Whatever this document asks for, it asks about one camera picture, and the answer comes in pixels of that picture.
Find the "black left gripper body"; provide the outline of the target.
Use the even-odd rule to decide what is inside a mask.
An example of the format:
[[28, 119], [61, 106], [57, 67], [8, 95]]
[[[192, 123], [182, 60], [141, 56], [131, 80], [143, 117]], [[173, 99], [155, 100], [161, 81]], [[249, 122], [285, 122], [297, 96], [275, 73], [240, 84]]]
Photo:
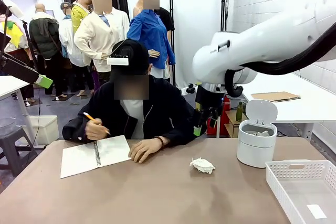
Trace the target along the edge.
[[1, 36], [1, 56], [0, 56], [1, 68], [4, 68], [4, 66], [6, 65], [6, 61], [7, 61], [7, 58], [5, 56], [5, 47], [10, 42], [11, 38], [8, 37], [3, 32], [0, 32], [0, 36]]

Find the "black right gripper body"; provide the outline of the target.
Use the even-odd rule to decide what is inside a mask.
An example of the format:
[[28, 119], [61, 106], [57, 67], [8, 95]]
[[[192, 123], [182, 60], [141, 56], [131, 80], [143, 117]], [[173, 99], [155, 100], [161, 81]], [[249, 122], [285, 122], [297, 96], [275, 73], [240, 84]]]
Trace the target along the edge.
[[213, 118], [217, 120], [222, 113], [224, 92], [209, 91], [203, 85], [197, 87], [195, 102], [201, 106], [196, 109], [200, 120], [207, 120]]

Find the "person's left hand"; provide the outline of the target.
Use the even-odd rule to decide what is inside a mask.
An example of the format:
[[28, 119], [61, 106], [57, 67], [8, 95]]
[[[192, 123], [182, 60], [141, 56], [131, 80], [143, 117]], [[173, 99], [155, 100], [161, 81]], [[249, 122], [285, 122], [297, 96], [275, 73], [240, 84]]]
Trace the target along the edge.
[[129, 157], [136, 163], [143, 163], [151, 154], [162, 148], [162, 142], [158, 138], [141, 140], [130, 148]]

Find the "person's right hand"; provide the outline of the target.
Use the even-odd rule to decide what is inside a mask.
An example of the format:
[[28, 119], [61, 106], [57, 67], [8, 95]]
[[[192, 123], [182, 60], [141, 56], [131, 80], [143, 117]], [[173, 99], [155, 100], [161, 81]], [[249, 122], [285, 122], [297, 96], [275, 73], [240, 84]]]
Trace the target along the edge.
[[110, 135], [110, 131], [102, 125], [100, 119], [88, 121], [85, 128], [87, 139], [97, 141], [106, 138]]

